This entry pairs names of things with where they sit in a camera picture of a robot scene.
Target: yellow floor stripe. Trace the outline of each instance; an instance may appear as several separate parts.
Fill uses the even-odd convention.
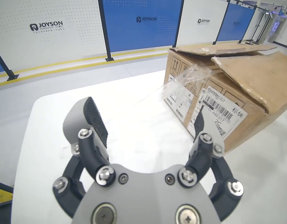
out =
[[[0,203],[10,201],[12,200],[12,197],[13,197],[13,193],[0,190]]]
[[[43,73],[36,73],[36,74],[29,75],[29,76],[20,77],[18,79],[14,79],[12,81],[1,82],[0,86],[6,85],[6,84],[11,84],[11,83],[18,82],[18,81],[23,81],[26,79],[40,77],[43,75],[65,72],[65,71],[69,71],[69,70],[81,69],[81,68],[86,68],[86,67],[94,67],[94,66],[117,63],[117,62],[125,62],[125,61],[131,61],[131,60],[136,60],[136,59],[148,58],[148,57],[164,56],[164,55],[167,55],[167,53],[130,57],[130,58],[125,58],[125,59],[120,59],[120,60],[115,60],[115,61],[110,61],[110,62],[100,62],[100,63],[91,63],[91,64],[86,64],[86,65],[80,65],[80,66],[71,66],[71,67],[67,67],[67,68],[61,68],[61,69],[51,70],[51,71],[47,71],[47,72],[43,72]]]
[[[169,47],[168,48],[161,48],[161,49],[147,49],[147,50],[140,50],[140,51],[133,51],[133,52],[117,53],[117,54],[113,54],[112,56],[138,54],[138,53],[145,53],[145,52],[152,52],[152,51],[166,50],[166,49],[169,49]],[[106,58],[106,57],[107,57],[107,55],[94,56],[94,57],[87,57],[87,58],[71,60],[71,61],[65,61],[65,62],[60,62],[60,63],[51,63],[51,64],[47,64],[47,65],[43,65],[43,66],[35,66],[35,67],[23,69],[23,70],[15,72],[14,74],[20,74],[20,73],[24,73],[24,72],[27,72],[27,71],[32,71],[32,70],[41,69],[41,68],[45,68],[45,67],[52,67],[52,66],[63,65],[63,64],[67,64],[67,63],[77,63],[77,62],[94,60],[94,59],[100,59],[100,58]],[[6,76],[7,76],[7,74],[5,73],[5,74],[0,75],[0,78],[1,77],[6,77]]]

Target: joyson logo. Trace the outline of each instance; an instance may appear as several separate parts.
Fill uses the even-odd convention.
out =
[[[199,19],[198,20],[198,25],[207,25],[210,23],[209,19]]]
[[[141,23],[142,21],[156,21],[157,17],[137,17],[136,22]]]
[[[39,24],[30,24],[29,26],[33,33],[64,30],[62,21],[43,22]]]

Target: shipping label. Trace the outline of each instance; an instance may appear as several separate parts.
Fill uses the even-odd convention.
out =
[[[166,97],[165,101],[174,111],[174,113],[179,117],[179,119],[184,122],[188,109],[192,103],[193,94],[184,86],[171,93]]]
[[[225,140],[247,116],[247,112],[213,87],[203,88],[187,127],[193,137],[196,136],[194,123],[202,106],[213,115],[213,122],[215,122],[223,140]]]

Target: box flap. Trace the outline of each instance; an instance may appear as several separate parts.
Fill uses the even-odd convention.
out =
[[[212,57],[233,81],[268,113],[287,105],[287,56],[281,52],[263,56]]]
[[[199,44],[189,45],[172,48],[174,51],[186,52],[196,55],[224,55],[224,54],[236,54],[244,52],[252,52],[259,50],[270,50],[277,46],[273,44],[259,44],[259,45],[248,45],[248,44],[237,44],[237,43],[223,43],[223,44]]]

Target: qr code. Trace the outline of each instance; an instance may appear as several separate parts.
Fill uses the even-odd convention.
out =
[[[218,129],[218,131],[220,133],[220,136],[221,137],[224,136],[226,132],[224,130],[222,130],[222,128],[220,126],[218,126],[218,124],[216,124],[216,127],[217,127],[217,129]]]

